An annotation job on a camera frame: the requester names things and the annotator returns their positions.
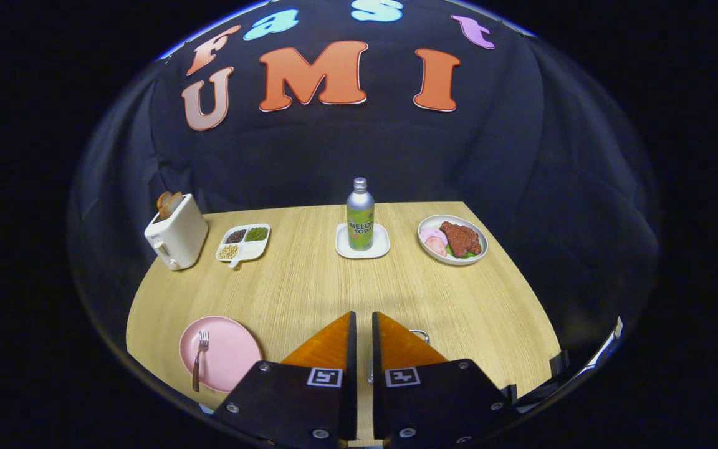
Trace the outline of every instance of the toaster lever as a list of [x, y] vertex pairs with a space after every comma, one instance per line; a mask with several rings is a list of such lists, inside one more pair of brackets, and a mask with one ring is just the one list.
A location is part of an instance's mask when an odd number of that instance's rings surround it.
[[170, 258], [170, 256], [168, 255], [168, 250], [165, 249], [164, 242], [158, 241], [158, 242], [154, 243], [154, 249], [157, 250], [158, 253], [162, 253], [163, 255], [165, 255], [166, 258]]

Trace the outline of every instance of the wooden table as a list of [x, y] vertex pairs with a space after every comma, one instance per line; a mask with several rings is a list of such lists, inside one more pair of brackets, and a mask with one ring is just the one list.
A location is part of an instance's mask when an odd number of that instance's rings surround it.
[[[487, 255], [455, 267], [428, 256], [417, 225], [444, 213], [476, 224], [487, 236]], [[462, 202], [376, 205], [376, 222], [390, 234], [390, 252], [377, 259], [337, 254], [337, 225], [345, 205], [273, 208], [204, 216], [209, 225], [199, 261], [171, 272], [157, 259], [129, 312], [129, 354], [160, 380], [205, 407], [227, 396], [201, 386], [196, 393], [179, 356], [179, 337], [192, 321], [219, 315], [236, 319], [259, 342], [265, 360], [278, 362], [325, 325], [357, 314], [358, 423], [356, 444], [373, 440], [373, 389], [367, 382], [371, 313], [382, 312], [422, 329], [448, 360], [470, 358], [498, 387], [517, 384], [524, 395], [550, 378], [558, 339], [533, 290], [484, 224]], [[214, 253], [233, 226], [270, 225], [264, 255], [231, 270]]]

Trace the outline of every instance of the toaster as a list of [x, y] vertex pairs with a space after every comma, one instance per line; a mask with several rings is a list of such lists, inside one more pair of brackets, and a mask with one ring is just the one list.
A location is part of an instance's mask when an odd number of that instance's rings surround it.
[[163, 221], [159, 219], [157, 212], [143, 233], [148, 244], [169, 269], [190, 268], [199, 258], [209, 231], [196, 200], [190, 193], [183, 195], [171, 216]]

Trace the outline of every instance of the aluminum bottle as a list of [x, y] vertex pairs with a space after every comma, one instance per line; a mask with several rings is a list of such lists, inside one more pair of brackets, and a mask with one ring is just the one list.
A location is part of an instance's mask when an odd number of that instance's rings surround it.
[[373, 246], [373, 212], [376, 202], [367, 191], [367, 179], [353, 180], [353, 193], [348, 195], [345, 209], [348, 213], [348, 243], [351, 249], [365, 251]]

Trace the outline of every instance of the fried chicken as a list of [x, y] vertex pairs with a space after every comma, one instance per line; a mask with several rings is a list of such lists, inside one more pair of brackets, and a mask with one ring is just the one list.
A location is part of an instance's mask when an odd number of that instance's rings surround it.
[[457, 258], [467, 256], [467, 252], [475, 255], [481, 254], [481, 244], [478, 243], [478, 234], [467, 226], [442, 222], [439, 227], [445, 236], [448, 237], [448, 244]]

